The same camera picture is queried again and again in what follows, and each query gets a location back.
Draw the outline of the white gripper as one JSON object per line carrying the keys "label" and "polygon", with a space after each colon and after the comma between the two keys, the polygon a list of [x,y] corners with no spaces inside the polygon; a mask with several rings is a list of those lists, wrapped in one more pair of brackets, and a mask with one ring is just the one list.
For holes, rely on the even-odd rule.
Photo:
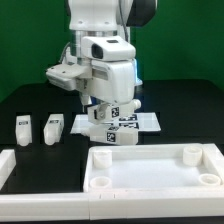
{"label": "white gripper", "polygon": [[135,74],[134,59],[92,60],[89,65],[59,64],[46,71],[51,84],[67,91],[79,91],[83,106],[92,104],[90,96],[114,105],[128,104],[134,98]]}

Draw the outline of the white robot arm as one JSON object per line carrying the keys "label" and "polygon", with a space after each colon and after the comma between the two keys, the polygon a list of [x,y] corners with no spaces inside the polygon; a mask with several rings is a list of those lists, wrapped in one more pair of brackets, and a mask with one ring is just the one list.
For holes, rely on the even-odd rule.
{"label": "white robot arm", "polygon": [[142,27],[155,15],[157,0],[65,0],[72,37],[59,63],[47,69],[49,82],[107,104],[129,103],[136,85],[136,49],[129,27]]}

